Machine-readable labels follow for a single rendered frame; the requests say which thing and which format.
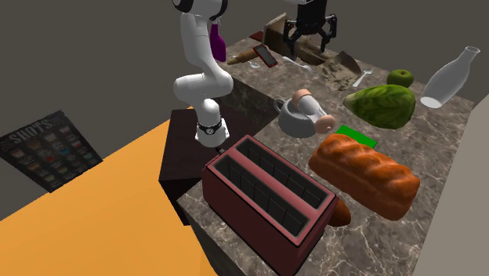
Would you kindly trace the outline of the purple bottle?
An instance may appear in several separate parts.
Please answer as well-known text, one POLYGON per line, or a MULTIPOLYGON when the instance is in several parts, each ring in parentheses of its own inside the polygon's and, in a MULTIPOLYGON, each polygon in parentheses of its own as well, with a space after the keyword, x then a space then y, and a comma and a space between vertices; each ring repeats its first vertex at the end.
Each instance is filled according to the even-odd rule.
POLYGON ((223 41, 222 37, 219 35, 219 25, 215 21, 211 25, 209 33, 210 47, 212 51, 212 56, 215 60, 219 62, 226 61, 226 43, 223 41))

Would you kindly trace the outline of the wooden rolling pin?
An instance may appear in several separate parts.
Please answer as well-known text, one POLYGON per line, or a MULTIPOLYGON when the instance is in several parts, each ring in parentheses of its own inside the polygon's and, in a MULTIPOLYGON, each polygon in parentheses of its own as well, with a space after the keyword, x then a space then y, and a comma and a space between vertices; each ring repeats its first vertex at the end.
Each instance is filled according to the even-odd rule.
POLYGON ((254 49, 250 49, 247 51, 244 51, 242 53, 239 53, 237 56, 234 56, 230 58, 227 61, 228 65, 234 65, 234 64, 240 64, 240 63, 246 63, 250 60, 255 59, 258 56, 258 54, 255 52, 254 49))

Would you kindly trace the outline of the green flat card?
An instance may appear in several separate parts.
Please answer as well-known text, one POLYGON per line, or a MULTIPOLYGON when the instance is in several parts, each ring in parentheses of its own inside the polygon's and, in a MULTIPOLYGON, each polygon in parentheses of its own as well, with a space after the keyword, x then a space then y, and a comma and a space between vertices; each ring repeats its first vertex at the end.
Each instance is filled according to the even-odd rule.
POLYGON ((356 140, 358 143, 364 144, 368 147, 375 148, 377 145, 377 141, 373 140, 372 138, 365 136, 364 134, 351 129, 350 127, 346 125, 341 125, 338 130, 336 131, 338 134, 343 134, 346 135, 354 140, 356 140))

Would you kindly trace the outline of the brown bread loaf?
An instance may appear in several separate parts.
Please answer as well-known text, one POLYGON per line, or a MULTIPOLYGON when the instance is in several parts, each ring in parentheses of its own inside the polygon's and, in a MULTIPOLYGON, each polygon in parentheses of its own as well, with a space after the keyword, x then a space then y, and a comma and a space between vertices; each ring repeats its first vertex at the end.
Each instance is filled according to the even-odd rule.
POLYGON ((329 135, 312 154, 309 167, 388 220, 407 213, 420 186, 407 166, 343 134, 329 135))

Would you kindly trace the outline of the silver fork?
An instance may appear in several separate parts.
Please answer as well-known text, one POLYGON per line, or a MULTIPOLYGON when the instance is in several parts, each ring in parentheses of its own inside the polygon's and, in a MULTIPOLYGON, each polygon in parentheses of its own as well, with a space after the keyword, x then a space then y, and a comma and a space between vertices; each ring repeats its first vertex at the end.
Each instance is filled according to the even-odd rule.
POLYGON ((288 58, 287 56, 283 56, 282 59, 283 60, 286 60, 286 61, 288 61, 288 62, 290 62, 290 63, 292 63, 292 64, 294 64, 294 65, 296 65, 298 67, 301 67, 303 69, 308 70, 308 72, 310 72, 311 74, 314 74, 315 73, 315 71, 309 65, 299 64, 299 63, 295 62, 294 60, 288 58))

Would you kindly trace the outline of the green lettuce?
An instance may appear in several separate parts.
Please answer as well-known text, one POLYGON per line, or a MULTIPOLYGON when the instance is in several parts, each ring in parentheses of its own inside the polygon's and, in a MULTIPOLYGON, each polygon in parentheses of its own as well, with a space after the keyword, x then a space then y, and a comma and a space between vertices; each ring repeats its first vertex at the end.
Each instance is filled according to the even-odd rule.
POLYGON ((382 129, 404 127, 415 111, 415 94, 401 85, 377 85, 349 94, 344 106, 358 118, 382 129))

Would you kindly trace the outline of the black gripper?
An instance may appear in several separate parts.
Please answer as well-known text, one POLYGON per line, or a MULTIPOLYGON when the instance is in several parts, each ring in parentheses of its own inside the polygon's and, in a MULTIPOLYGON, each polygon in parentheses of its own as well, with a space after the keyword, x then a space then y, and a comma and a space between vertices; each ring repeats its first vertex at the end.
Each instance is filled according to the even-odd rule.
POLYGON ((288 46, 292 56, 295 56, 295 43, 303 35, 321 35, 321 52, 325 46, 337 35, 337 16, 325 15, 328 0, 311 0, 304 5, 298 5, 296 20, 284 22, 283 42, 288 46), (328 24, 326 32, 323 26, 328 24))

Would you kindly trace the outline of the orange-brown rounded object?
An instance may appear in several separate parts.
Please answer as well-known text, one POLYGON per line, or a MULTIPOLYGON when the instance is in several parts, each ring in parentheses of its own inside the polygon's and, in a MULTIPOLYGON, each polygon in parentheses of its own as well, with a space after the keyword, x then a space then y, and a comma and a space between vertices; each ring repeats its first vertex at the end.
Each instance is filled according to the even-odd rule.
POLYGON ((344 227, 351 222, 351 214, 345 203, 339 199, 335 207, 331 219, 328 224, 332 227, 344 227))

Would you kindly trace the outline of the dark robot stand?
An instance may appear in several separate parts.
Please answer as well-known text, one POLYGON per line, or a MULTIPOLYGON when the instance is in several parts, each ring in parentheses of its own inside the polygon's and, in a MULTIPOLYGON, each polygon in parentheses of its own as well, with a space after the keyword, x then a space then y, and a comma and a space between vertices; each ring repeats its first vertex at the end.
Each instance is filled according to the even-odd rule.
MULTIPOLYGON (((245 135, 253 136, 273 121, 275 112, 247 112, 221 106, 230 138, 223 143, 227 149, 245 135)), ((201 170, 217 155, 217 151, 195 140, 197 115, 193 109, 174 110, 168 127, 159 183, 183 225, 189 222, 177 199, 201 180, 201 170)))

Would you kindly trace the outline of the green apple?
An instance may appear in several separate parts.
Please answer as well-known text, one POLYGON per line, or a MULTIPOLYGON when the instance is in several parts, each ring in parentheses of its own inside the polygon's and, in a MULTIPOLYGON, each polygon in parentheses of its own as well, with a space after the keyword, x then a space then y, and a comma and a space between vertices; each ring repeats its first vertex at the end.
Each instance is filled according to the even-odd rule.
POLYGON ((400 85, 409 88, 414 82, 414 75, 405 69, 397 69, 391 71, 386 78, 387 85, 400 85))

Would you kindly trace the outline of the red phone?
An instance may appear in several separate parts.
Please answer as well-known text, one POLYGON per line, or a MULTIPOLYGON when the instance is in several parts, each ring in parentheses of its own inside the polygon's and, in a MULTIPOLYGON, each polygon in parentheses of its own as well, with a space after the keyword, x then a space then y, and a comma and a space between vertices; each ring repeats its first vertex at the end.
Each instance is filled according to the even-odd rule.
POLYGON ((265 45, 260 44, 254 46, 252 49, 267 67, 274 67, 278 64, 277 60, 271 55, 265 45))

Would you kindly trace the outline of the white glass bottle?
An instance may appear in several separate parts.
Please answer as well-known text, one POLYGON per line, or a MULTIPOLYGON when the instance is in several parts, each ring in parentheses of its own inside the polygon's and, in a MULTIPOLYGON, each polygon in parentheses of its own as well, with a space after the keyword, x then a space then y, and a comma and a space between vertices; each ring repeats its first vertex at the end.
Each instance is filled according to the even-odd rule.
POLYGON ((461 54, 437 71, 423 89, 420 102, 437 109, 446 104, 465 84, 473 59, 480 52, 477 47, 466 46, 461 54))

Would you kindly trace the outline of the dark wall poster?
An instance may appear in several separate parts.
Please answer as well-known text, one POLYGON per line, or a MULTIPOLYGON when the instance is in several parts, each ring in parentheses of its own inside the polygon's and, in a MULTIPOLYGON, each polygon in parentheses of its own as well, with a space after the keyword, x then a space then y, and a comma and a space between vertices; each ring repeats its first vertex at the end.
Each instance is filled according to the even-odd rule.
POLYGON ((103 161, 62 110, 1 136, 0 158, 49 193, 103 161))

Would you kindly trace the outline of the red toaster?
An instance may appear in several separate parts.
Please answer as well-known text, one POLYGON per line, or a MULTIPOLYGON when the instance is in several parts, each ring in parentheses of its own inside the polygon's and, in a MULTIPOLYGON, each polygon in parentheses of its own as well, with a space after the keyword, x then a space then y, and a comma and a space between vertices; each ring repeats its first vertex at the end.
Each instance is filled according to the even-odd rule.
POLYGON ((246 135, 202 170, 203 196, 278 276, 295 276, 319 242, 338 196, 246 135))

